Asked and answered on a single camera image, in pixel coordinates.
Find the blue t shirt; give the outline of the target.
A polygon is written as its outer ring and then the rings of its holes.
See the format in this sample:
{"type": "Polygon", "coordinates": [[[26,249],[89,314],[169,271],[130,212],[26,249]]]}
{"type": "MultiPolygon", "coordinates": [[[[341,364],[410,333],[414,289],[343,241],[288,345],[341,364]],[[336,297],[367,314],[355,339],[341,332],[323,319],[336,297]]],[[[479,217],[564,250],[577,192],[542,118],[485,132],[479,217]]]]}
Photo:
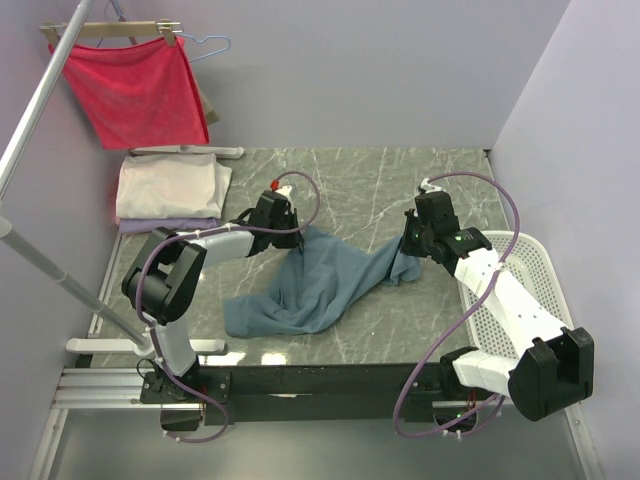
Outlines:
{"type": "Polygon", "coordinates": [[[265,292],[224,302],[227,335],[320,333],[377,285],[421,277],[420,260],[400,252],[400,237],[371,254],[313,226],[303,238],[304,247],[287,253],[265,292]]]}

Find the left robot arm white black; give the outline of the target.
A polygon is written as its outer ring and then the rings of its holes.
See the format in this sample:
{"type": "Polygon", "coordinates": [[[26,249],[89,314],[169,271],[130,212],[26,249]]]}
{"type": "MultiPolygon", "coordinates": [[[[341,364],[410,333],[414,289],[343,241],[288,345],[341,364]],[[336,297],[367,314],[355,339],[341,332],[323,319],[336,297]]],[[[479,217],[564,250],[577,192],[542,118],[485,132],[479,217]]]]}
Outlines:
{"type": "Polygon", "coordinates": [[[255,207],[207,236],[179,234],[164,227],[147,238],[121,282],[121,291],[136,311],[142,311],[152,337],[152,358],[170,372],[164,389],[176,401],[193,399],[200,388],[194,370],[198,359],[186,323],[203,269],[228,260],[249,258],[270,247],[303,245],[292,188],[264,191],[255,207]]]}

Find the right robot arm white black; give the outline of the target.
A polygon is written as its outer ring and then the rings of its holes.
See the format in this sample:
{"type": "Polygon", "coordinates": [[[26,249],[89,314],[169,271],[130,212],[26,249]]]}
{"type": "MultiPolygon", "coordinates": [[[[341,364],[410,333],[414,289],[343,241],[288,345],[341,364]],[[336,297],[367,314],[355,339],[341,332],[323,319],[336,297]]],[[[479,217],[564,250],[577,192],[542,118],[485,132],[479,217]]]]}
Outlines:
{"type": "Polygon", "coordinates": [[[595,344],[549,313],[507,270],[478,229],[463,229],[444,191],[421,191],[406,211],[400,250],[443,266],[480,300],[508,336],[512,358],[480,348],[443,357],[439,387],[460,399],[472,388],[504,395],[528,420],[538,421],[593,393],[595,344]]]}

